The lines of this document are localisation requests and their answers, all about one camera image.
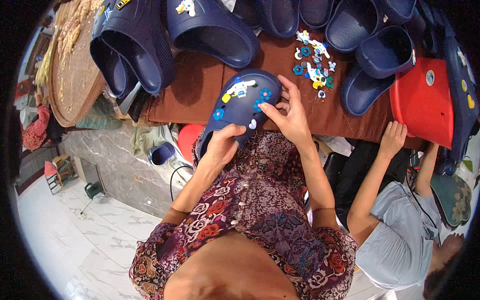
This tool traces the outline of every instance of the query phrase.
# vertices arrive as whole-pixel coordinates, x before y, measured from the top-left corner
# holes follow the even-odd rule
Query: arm
[[[198,163],[197,171],[173,200],[172,206],[161,223],[179,225],[185,220],[203,193],[208,190],[223,167],[235,155],[239,143],[232,137],[242,135],[246,130],[245,126],[230,124],[213,133],[207,152]]]
[[[312,208],[312,228],[331,227],[340,230],[336,222],[335,200],[332,188],[328,182],[322,163],[313,141],[305,147],[298,148],[301,165],[305,174],[305,181]]]
[[[347,216],[348,229],[359,247],[380,223],[370,215],[378,189],[387,171],[390,160],[403,147],[407,126],[397,121],[389,122],[380,143],[380,150],[372,167],[363,180]]]
[[[415,191],[423,198],[432,194],[430,180],[432,179],[435,161],[437,160],[438,145],[431,144],[426,155],[423,157],[420,170],[415,181]]]
[[[313,143],[305,110],[300,100],[300,92],[297,86],[287,78],[279,75],[278,79],[284,88],[282,96],[288,103],[280,102],[276,107],[262,103],[260,108],[279,127],[283,135],[295,144],[300,153],[313,213],[313,229],[331,227],[339,230],[335,218],[335,200],[332,188]],[[280,114],[276,108],[286,110],[287,116]]]
[[[36,136],[41,136],[47,130],[49,119],[50,109],[48,105],[40,105],[38,107],[38,120],[33,123],[33,130]]]

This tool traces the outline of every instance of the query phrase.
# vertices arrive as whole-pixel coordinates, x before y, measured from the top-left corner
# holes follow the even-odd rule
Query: grey marble tile
[[[169,184],[149,165],[147,157],[134,157],[130,138],[132,125],[118,130],[69,133],[60,151],[96,164],[107,196],[157,217],[164,217],[171,204]],[[173,188],[174,196],[179,189]]]

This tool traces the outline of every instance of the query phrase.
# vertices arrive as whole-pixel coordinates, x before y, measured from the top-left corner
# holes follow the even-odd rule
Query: power socket
[[[82,220],[85,220],[87,218],[87,215],[85,213],[77,213],[77,216],[82,219]]]

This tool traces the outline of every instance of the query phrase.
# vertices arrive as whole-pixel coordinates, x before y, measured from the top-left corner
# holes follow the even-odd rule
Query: white bunny charm
[[[177,12],[182,13],[182,12],[188,12],[188,15],[190,17],[195,16],[195,0],[182,0],[180,2],[180,5],[177,7]]]

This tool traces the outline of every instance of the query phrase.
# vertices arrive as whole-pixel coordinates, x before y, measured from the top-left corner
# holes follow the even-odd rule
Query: light blue shirt
[[[417,193],[415,196],[437,228],[441,228],[433,195],[427,199]],[[381,223],[357,251],[359,268],[379,288],[422,286],[439,231],[422,212],[408,187],[398,182],[388,184],[377,195],[370,213]]]

